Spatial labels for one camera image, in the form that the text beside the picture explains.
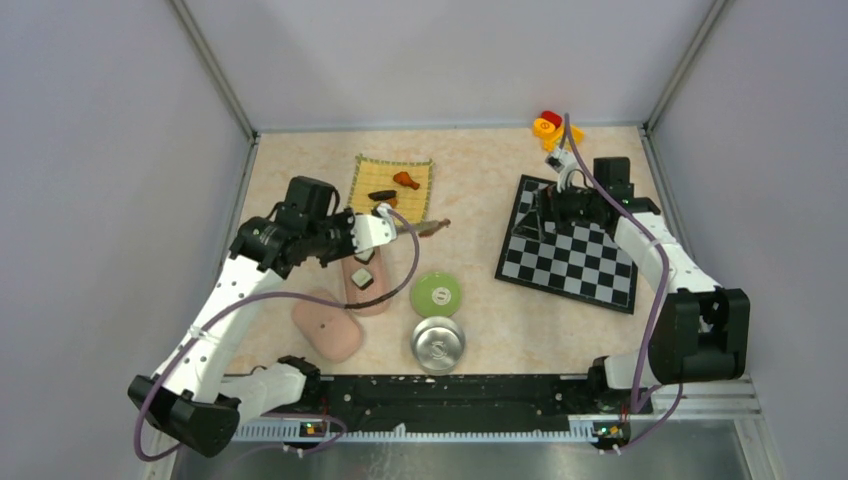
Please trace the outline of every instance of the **yellow mat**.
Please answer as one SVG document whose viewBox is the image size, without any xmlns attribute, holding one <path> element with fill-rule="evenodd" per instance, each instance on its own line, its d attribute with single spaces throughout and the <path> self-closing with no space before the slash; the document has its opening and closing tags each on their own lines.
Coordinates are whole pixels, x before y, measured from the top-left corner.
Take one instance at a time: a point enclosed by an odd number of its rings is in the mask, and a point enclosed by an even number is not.
<svg viewBox="0 0 848 480">
<path fill-rule="evenodd" d="M 398 185 L 392 177 L 398 172 L 407 172 L 421 186 L 418 190 Z M 363 155 L 356 156 L 356 172 L 350 189 L 348 205 L 357 213 L 368 213 L 379 202 L 368 198 L 371 192 L 396 190 L 395 210 L 410 223 L 419 223 L 427 218 L 430 206 L 430 190 L 433 184 L 433 160 L 427 162 L 388 162 Z"/>
</svg>

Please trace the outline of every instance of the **red toy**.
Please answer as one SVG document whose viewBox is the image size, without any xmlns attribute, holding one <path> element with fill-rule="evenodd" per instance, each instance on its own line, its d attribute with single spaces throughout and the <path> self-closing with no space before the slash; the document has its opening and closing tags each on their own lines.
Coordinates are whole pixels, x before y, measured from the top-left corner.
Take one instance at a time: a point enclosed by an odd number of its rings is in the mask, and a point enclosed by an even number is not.
<svg viewBox="0 0 848 480">
<path fill-rule="evenodd" d="M 539 115 L 539 118 L 543 118 L 549 121 L 551 124 L 553 124 L 554 129 L 557 129 L 560 127 L 560 125 L 562 125 L 562 117 L 550 110 L 545 110 L 544 112 L 542 112 L 542 114 Z"/>
</svg>

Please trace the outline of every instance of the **beige table surface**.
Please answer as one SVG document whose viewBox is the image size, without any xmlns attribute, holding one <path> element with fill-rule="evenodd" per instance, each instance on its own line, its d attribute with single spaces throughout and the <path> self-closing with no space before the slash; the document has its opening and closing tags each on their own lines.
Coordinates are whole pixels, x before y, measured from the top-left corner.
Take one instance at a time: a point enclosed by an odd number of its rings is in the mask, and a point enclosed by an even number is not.
<svg viewBox="0 0 848 480">
<path fill-rule="evenodd" d="M 586 128 L 580 151 L 595 157 L 628 156 L 637 196 L 656 191 L 635 127 Z M 335 185 L 347 199 L 356 154 L 395 161 L 432 158 L 429 218 L 450 218 L 449 229 L 422 239 L 417 278 L 441 270 L 454 274 L 463 304 L 453 316 L 465 331 L 465 356 L 455 373 L 585 373 L 592 360 L 638 348 L 653 292 L 641 277 L 634 315 L 495 280 L 507 222 L 521 174 L 555 178 L 545 152 L 529 129 L 469 129 L 291 133 L 263 135 L 242 221 L 266 215 L 283 200 L 289 180 L 305 175 Z M 412 260 L 408 236 L 383 247 L 391 283 L 406 275 Z M 325 287 L 344 298 L 341 266 L 321 269 L 310 260 L 281 289 L 308 292 Z M 360 318 L 362 348 L 340 364 L 322 359 L 291 322 L 293 302 L 269 300 L 237 352 L 231 372 L 267 365 L 284 355 L 306 357 L 324 373 L 415 374 L 409 337 L 420 318 L 407 287 L 391 308 Z"/>
</svg>

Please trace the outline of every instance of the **orange toy drumstick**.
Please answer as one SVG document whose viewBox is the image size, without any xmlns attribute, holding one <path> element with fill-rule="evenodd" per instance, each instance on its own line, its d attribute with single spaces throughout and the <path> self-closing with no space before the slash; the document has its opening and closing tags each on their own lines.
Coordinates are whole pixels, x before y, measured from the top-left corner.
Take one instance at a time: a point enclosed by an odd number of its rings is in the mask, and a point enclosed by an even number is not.
<svg viewBox="0 0 848 480">
<path fill-rule="evenodd" d="M 418 190 L 418 187 L 421 186 L 418 183 L 416 183 L 415 181 L 413 181 L 412 177 L 410 177 L 409 173 L 407 173 L 407 172 L 396 173 L 395 176 L 392 177 L 392 180 L 394 180 L 395 183 L 397 183 L 401 186 L 409 187 L 413 190 Z"/>
</svg>

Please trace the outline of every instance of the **black base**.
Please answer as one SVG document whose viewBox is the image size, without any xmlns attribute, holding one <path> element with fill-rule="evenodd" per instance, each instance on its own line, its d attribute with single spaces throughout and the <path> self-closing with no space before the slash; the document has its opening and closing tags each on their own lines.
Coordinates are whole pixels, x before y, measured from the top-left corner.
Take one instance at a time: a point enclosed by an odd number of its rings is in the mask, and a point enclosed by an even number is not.
<svg viewBox="0 0 848 480">
<path fill-rule="evenodd" d="M 560 375 L 339 375 L 275 412 L 326 408 L 352 432 L 392 431 L 401 423 L 422 433 L 553 432 L 569 429 L 568 415 L 618 413 L 629 401 L 629 392 L 598 398 L 595 390 L 586 378 Z"/>
</svg>

